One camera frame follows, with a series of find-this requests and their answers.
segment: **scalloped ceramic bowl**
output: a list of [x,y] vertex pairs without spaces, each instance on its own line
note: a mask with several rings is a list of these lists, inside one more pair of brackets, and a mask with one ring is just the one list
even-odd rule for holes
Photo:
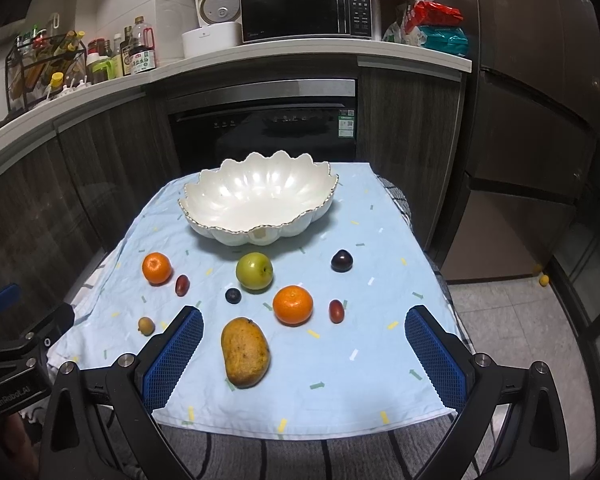
[[219,170],[202,170],[198,183],[185,184],[178,204],[195,232],[224,245],[262,246],[299,235],[324,215],[337,183],[329,163],[314,163],[307,153],[250,153],[242,162],[228,158]]

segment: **green apple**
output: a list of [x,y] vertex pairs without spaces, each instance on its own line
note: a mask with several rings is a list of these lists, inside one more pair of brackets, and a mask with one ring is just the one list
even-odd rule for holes
[[262,253],[245,254],[238,260],[235,277],[244,288],[260,290],[273,280],[271,260]]

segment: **yellow bottle cap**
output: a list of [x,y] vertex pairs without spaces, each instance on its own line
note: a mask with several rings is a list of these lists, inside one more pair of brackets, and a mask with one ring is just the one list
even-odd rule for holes
[[51,76],[51,86],[60,86],[63,79],[64,74],[62,72],[54,72]]

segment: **person's hand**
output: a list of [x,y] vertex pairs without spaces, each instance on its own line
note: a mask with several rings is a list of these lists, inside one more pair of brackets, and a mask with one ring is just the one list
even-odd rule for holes
[[38,456],[19,413],[8,416],[0,428],[0,443],[15,468],[27,480],[38,478]]

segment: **orange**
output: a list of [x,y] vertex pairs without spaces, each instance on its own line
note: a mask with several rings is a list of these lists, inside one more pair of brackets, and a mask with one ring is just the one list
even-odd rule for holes
[[171,276],[171,263],[162,253],[151,253],[142,261],[142,273],[149,283],[160,285]]
[[301,286],[285,286],[273,298],[273,313],[284,324],[302,324],[313,310],[314,298]]

